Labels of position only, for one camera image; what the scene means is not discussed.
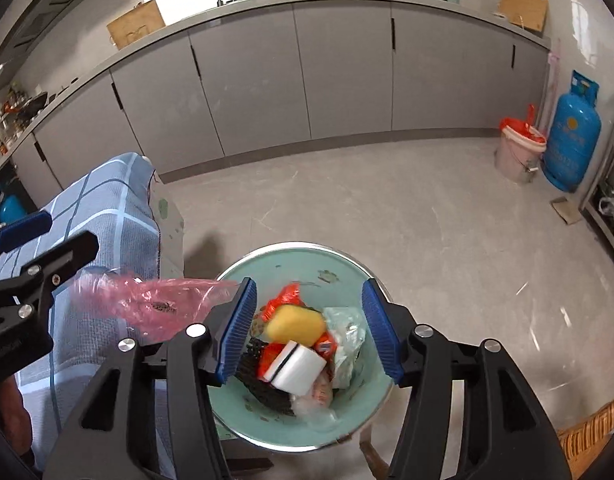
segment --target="wooden cutting board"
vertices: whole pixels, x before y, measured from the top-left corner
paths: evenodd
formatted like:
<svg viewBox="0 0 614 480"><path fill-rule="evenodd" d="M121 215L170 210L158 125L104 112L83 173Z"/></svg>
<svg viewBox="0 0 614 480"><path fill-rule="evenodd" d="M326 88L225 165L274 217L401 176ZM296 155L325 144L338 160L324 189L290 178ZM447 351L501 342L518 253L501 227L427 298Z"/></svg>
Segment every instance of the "wooden cutting board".
<svg viewBox="0 0 614 480"><path fill-rule="evenodd" d="M548 0L500 0L498 12L507 16L514 25L542 32L548 6Z"/></svg>
<svg viewBox="0 0 614 480"><path fill-rule="evenodd" d="M120 50L164 26L165 22L156 0L150 0L116 18L107 25L107 30Z"/></svg>

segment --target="countertop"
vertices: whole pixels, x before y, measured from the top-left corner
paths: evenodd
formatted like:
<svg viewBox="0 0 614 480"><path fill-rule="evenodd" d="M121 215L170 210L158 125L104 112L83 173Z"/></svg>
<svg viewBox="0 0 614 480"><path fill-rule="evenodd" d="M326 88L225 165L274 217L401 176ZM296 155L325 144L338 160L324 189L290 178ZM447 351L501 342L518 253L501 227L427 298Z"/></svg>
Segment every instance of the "countertop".
<svg viewBox="0 0 614 480"><path fill-rule="evenodd" d="M80 89L82 86L87 84L96 76L103 73L105 70L109 69L114 64L122 61L124 58L135 54L137 51L149 46L150 44L156 43L157 41L163 40L171 35L174 35L178 32L181 32L187 28L195 27L196 25L200 25L202 23L211 22L212 20L217 20L219 18L223 18L225 16L231 16L232 14L238 14L239 12L245 12L248 10L260 9L263 7L272 7L282 4L292 4L298 2L310 2L310 1L319 1L319 0L240 0L234 2L232 4L226 4L222 7L214 7L213 9L206 10L204 12L199 12L198 14L194 14L184 20L180 20L177 23L173 23L172 25L168 25L167 27L161 28L156 32L151 33L149 36L145 36L144 38L140 38L138 41L124 47L122 50L119 50L113 56L109 57L102 63L100 63L93 70L90 70L84 76L81 76L75 83L71 84L62 94L57 96L51 104L49 104L42 112L40 112L36 118L29 124L29 126L24 130L24 132L18 137L16 143L11 147L11 149L7 152L7 155L4 155L0 159L0 168L4 166L4 164L8 161L9 157L15 151L15 149L20 145L23 140L25 140L31 132L36 128L45 118L47 118L54 109L56 109L63 101L65 101L69 96L71 96L74 92ZM495 17L492 14L486 14L483 12L477 12L476 10L471 10L466 7L460 6L458 4L451 4L448 2L444 2L441 0L376 0L383 2L397 2L403 4L412 4L415 6L422 7L431 7L433 9L442 9L448 12L455 12L457 14L462 14L463 16L468 16L474 18L476 20L480 20L482 22L491 23L492 25L496 25L497 27L505 28L510 32L513 32L520 37L526 38L526 40L532 41L535 44L538 44L547 50L550 48L550 40L548 38L539 38L535 35L527 32L516 25L512 25L500 18Z"/></svg>

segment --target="gray floor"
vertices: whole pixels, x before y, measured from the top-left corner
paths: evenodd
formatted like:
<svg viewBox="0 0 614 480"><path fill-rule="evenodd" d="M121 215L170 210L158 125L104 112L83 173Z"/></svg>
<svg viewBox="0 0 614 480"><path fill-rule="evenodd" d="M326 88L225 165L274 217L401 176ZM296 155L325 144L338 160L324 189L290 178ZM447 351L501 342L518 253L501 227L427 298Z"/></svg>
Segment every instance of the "gray floor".
<svg viewBox="0 0 614 480"><path fill-rule="evenodd" d="M498 338L566 427L614 396L614 266L585 221L566 226L554 212L549 200L561 193L542 175L520 187L496 172L497 142L340 148L168 184L185 219L185 272L215 276L275 242L335 247L419 322L471 344ZM373 443L387 460L406 403L395 391L375 420ZM459 425L455 413L444 476L455 470ZM372 478L356 440L273 460L261 478Z"/></svg>

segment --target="yellow sponge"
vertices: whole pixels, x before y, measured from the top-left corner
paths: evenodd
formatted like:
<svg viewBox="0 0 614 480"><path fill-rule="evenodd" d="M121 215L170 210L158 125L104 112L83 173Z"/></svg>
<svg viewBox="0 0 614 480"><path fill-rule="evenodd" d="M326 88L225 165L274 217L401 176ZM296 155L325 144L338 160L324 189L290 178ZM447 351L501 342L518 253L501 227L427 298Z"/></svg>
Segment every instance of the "yellow sponge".
<svg viewBox="0 0 614 480"><path fill-rule="evenodd" d="M327 330L320 312L297 305L281 305L267 323L265 335L274 343L296 341L311 347Z"/></svg>

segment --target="pink plastic bag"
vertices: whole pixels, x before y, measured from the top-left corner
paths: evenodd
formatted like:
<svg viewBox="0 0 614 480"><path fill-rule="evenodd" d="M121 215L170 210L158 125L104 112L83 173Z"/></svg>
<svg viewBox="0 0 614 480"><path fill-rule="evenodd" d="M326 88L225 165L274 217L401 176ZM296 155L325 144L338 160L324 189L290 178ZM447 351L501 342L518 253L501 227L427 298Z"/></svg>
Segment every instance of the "pink plastic bag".
<svg viewBox="0 0 614 480"><path fill-rule="evenodd" d="M71 288L72 304L91 317L122 318L140 334L141 344L172 338L205 320L218 304L230 301L240 283L213 280L151 280L83 272Z"/></svg>

